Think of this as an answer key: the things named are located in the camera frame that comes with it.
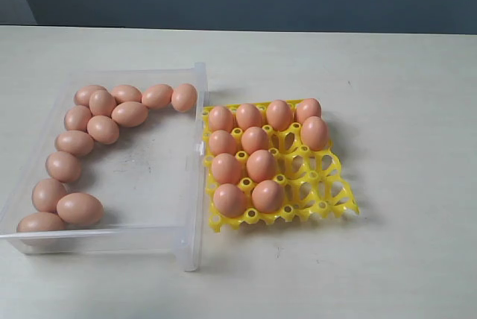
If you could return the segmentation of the brown egg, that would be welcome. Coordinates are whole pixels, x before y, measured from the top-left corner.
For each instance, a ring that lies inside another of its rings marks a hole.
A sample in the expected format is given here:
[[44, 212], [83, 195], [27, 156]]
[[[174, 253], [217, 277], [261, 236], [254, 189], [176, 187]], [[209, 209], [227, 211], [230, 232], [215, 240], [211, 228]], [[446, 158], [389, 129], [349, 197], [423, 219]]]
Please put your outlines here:
[[244, 192], [230, 183], [220, 185], [215, 190], [212, 201], [215, 208], [228, 218], [239, 217], [247, 208]]
[[252, 154], [257, 150], [269, 149], [268, 135], [261, 127], [249, 127], [241, 136], [243, 150]]
[[94, 148], [94, 140], [83, 131], [67, 130], [57, 136], [55, 147], [58, 151], [65, 151], [76, 157], [84, 157]]
[[181, 113], [189, 111], [196, 103], [197, 90], [189, 83], [183, 83], [175, 87], [171, 96], [172, 107]]
[[212, 176], [220, 184], [237, 184], [241, 179], [241, 163], [231, 154], [223, 153], [214, 157]]
[[266, 109], [267, 122], [273, 129], [286, 130], [293, 122], [293, 112], [290, 106], [283, 100], [272, 101]]
[[231, 133], [225, 130], [216, 130], [209, 136], [209, 149], [213, 156], [219, 154], [235, 155], [237, 143]]
[[116, 100], [107, 90], [96, 90], [89, 98], [89, 109], [94, 116], [110, 117], [115, 107]]
[[111, 90], [111, 95], [116, 100], [117, 104], [121, 104], [127, 101], [142, 101], [142, 93], [134, 86], [123, 84], [114, 86]]
[[209, 111], [209, 129], [212, 132], [225, 130], [228, 133], [234, 128], [234, 118], [232, 112], [225, 106], [216, 106]]
[[112, 111], [111, 118], [122, 127], [136, 127], [148, 117], [148, 108], [136, 101], [126, 101], [117, 105]]
[[68, 194], [65, 186], [54, 178], [39, 181], [32, 191], [32, 203], [39, 212], [57, 211], [58, 201]]
[[104, 207], [94, 196], [75, 192], [57, 202], [57, 214], [68, 224], [89, 226], [101, 220]]
[[88, 107], [77, 105], [66, 112], [64, 117], [65, 129], [86, 132], [87, 124], [91, 118], [92, 114]]
[[19, 233], [65, 230], [65, 222], [55, 213], [35, 212], [25, 216], [17, 225]]
[[81, 105], [88, 107], [89, 106], [89, 99], [93, 92], [98, 90], [106, 90], [103, 86], [99, 85], [87, 85], [79, 89], [74, 96], [74, 103], [76, 105]]
[[173, 89], [168, 84], [157, 84], [142, 93], [142, 103], [149, 109], [158, 110], [171, 103]]
[[252, 191], [253, 206], [262, 213], [278, 211], [284, 201], [284, 190], [273, 180], [264, 180]]
[[320, 102], [315, 98], [307, 98], [296, 106], [296, 121], [302, 124], [306, 119], [312, 116], [320, 118], [321, 113]]
[[277, 172], [277, 161], [267, 150], [254, 151], [246, 162], [248, 177], [255, 183], [271, 180]]
[[241, 104], [236, 110], [236, 121], [242, 130], [263, 125], [262, 114], [254, 104]]
[[86, 129], [87, 133], [101, 144], [110, 145], [119, 138], [119, 126], [107, 116], [93, 116]]
[[318, 117], [307, 118], [301, 127], [302, 143], [313, 151], [320, 151], [326, 147], [329, 139], [329, 129], [326, 122]]
[[72, 183], [81, 175], [80, 160], [65, 151], [56, 151], [50, 154], [45, 162], [49, 176], [62, 182]]

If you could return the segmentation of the yellow plastic egg tray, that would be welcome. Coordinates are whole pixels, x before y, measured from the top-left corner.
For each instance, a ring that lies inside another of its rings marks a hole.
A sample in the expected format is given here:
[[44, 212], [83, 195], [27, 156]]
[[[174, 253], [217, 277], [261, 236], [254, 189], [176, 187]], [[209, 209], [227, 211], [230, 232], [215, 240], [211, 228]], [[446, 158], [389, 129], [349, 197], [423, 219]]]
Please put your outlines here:
[[356, 199], [349, 183], [341, 176], [341, 163], [332, 152], [332, 141], [329, 138], [326, 147], [320, 151], [313, 151], [302, 143], [300, 131], [302, 124], [296, 121], [296, 106], [304, 99], [285, 101], [293, 112], [293, 122], [284, 131], [278, 131], [269, 125], [266, 118], [266, 109], [270, 102], [246, 103], [254, 104], [263, 118], [261, 128], [265, 130], [269, 140], [269, 151], [277, 161], [277, 172], [272, 179], [281, 185], [284, 190], [284, 201], [281, 208], [273, 213], [259, 212], [252, 202], [252, 191], [259, 184], [253, 182], [247, 174], [246, 162], [251, 154], [246, 153], [241, 146], [242, 130], [236, 121], [236, 110], [240, 104], [228, 104], [233, 114], [234, 128], [230, 132], [237, 143], [237, 152], [233, 155], [241, 163], [241, 179], [236, 184], [245, 194], [247, 208], [242, 215], [228, 218], [222, 215], [212, 201], [215, 190], [222, 184], [215, 181], [211, 166], [214, 159], [209, 149], [209, 136], [213, 133], [209, 129], [208, 116], [213, 106], [203, 110], [203, 142], [205, 147], [204, 165], [206, 167], [206, 193], [209, 202], [209, 225], [218, 232], [224, 226], [233, 229], [242, 224], [256, 224], [263, 222], [271, 225], [281, 219], [290, 222], [294, 218], [307, 221], [313, 216], [325, 218], [329, 214], [341, 217], [346, 211], [359, 212]]

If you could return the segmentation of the clear plastic bin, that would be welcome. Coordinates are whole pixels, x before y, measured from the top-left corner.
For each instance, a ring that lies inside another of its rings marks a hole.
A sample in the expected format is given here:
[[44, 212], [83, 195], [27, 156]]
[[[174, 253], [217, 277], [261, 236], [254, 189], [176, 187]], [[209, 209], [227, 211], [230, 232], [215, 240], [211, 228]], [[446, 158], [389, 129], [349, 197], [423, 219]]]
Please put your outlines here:
[[[95, 146], [83, 158], [71, 192], [102, 202], [104, 217], [91, 227], [58, 232], [18, 233], [17, 224], [34, 211], [31, 193], [46, 177], [45, 161], [63, 131], [74, 94], [87, 85], [127, 84], [145, 90], [158, 83], [190, 83], [198, 93], [194, 109], [153, 111], [138, 127], [124, 128], [113, 145]], [[198, 266], [204, 188], [202, 115], [208, 100], [206, 67], [190, 69], [81, 72], [60, 90], [16, 188], [1, 211], [1, 238], [25, 254], [171, 252], [185, 271]]]

